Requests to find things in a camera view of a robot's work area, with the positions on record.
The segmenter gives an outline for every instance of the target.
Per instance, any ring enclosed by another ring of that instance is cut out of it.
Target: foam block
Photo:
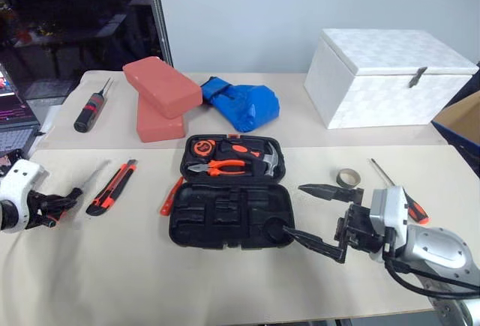
[[[165,118],[144,97],[139,96],[136,132],[142,142],[180,139],[185,136],[183,116]]]
[[[123,67],[128,82],[166,118],[177,118],[199,106],[201,88],[156,56]]]

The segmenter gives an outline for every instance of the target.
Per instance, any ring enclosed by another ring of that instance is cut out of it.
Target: black toolbox
[[[272,168],[275,154],[277,165]],[[271,155],[267,162],[265,155]],[[237,161],[231,165],[230,160]],[[217,168],[209,169],[216,163]],[[278,184],[285,171],[284,156],[275,139],[190,137],[180,165],[187,183],[180,186],[173,200],[170,238],[178,245],[208,249],[290,244],[292,238],[284,233],[283,226],[295,228],[292,203],[287,189]]]

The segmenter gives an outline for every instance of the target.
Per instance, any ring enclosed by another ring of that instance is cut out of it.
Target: blue plastic bag
[[[241,133],[257,129],[280,113],[275,93],[264,85],[234,86],[212,77],[202,85],[202,93]]]

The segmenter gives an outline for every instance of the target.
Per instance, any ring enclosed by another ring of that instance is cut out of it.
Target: white table
[[[297,190],[334,183],[339,168],[362,176],[364,203],[384,187],[374,157],[424,206],[430,226],[457,232],[480,262],[480,184],[450,146],[284,148],[282,180],[297,228],[334,242],[347,204]],[[138,169],[113,209],[85,214],[120,163]],[[349,249],[346,264],[293,243],[283,249],[178,247],[158,209],[179,176],[182,150],[40,150],[50,172],[39,191],[66,194],[102,160],[112,160],[76,214],[57,228],[1,235],[0,325],[225,325],[403,313],[431,308],[381,264]]]
[[[190,73],[203,84],[213,74]],[[280,117],[250,133],[271,136],[283,147],[348,145],[444,145],[433,125],[407,127],[367,127],[327,130],[304,90],[303,73],[219,73],[234,85],[267,85],[280,99]],[[74,130],[74,121],[93,92],[112,77],[107,102],[96,125],[88,133]],[[73,91],[42,139],[39,148],[183,148],[184,139],[142,143],[136,132],[137,91],[122,72],[89,71]],[[185,115],[187,135],[198,133],[237,133],[215,108],[201,106]]]

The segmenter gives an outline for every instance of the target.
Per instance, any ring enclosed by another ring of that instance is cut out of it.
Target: pliers
[[[189,166],[187,169],[193,172],[206,172],[210,176],[242,175],[245,173],[245,170],[243,171],[221,170],[221,168],[225,166],[245,167],[245,162],[243,160],[212,160],[209,163],[198,163],[198,164]]]

